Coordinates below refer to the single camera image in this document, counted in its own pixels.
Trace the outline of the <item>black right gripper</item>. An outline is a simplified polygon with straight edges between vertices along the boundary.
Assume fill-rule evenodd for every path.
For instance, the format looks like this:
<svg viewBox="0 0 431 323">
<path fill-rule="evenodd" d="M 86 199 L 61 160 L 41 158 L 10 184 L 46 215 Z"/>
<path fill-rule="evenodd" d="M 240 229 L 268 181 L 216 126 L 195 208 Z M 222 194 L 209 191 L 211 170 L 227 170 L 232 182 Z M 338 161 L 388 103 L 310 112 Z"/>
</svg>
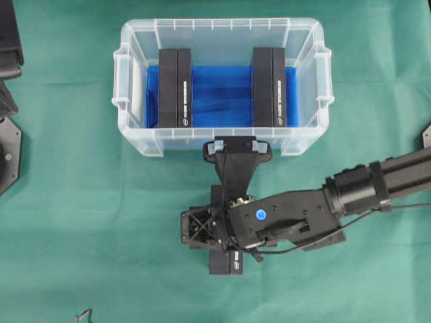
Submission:
<svg viewBox="0 0 431 323">
<path fill-rule="evenodd" d="M 272 253 L 289 241 L 305 251 L 345 240 L 340 219 L 346 215 L 340 194 L 277 194 L 257 200 L 239 198 L 223 205 L 230 245 L 248 253 Z M 209 228 L 211 203 L 180 216 L 180 238 L 191 248 L 215 249 Z"/>
</svg>

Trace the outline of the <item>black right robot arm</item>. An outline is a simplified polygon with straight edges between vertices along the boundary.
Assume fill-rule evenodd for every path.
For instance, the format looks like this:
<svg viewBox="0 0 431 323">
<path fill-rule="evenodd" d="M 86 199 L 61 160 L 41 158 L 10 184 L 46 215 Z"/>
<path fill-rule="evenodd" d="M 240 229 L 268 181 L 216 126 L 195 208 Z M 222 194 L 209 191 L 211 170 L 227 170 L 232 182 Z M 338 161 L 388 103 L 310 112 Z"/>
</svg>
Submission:
<svg viewBox="0 0 431 323">
<path fill-rule="evenodd" d="M 182 242 L 255 257 L 272 254 L 283 241 L 312 250 L 343 241 L 343 217 L 390 211 L 395 199 L 430 189 L 430 150 L 422 149 L 346 169 L 326 179 L 320 189 L 255 199 L 247 193 L 249 183 L 257 166 L 270 157 L 225 149 L 205 154 L 220 184 L 212 187 L 210 204 L 183 212 Z"/>
</svg>

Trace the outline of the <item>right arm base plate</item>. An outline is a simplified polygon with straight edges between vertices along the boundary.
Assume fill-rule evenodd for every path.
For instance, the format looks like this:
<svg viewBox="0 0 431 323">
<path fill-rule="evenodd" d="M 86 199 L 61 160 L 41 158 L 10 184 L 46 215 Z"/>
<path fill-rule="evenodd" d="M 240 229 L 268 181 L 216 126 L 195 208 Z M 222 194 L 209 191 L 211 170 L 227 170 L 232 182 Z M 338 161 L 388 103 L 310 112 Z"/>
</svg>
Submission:
<svg viewBox="0 0 431 323">
<path fill-rule="evenodd" d="M 431 124 L 422 132 L 422 143 L 424 149 L 431 148 Z"/>
</svg>

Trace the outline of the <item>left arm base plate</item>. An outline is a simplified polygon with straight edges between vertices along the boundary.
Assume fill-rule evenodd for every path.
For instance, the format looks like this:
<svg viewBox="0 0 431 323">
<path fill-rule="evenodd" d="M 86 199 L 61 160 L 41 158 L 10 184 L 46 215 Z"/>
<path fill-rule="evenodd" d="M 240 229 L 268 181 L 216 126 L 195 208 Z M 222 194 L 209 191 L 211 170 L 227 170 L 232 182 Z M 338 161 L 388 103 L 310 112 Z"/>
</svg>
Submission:
<svg viewBox="0 0 431 323">
<path fill-rule="evenodd" d="M 1 118 L 1 186 L 3 194 L 20 175 L 22 132 L 8 117 Z"/>
</svg>

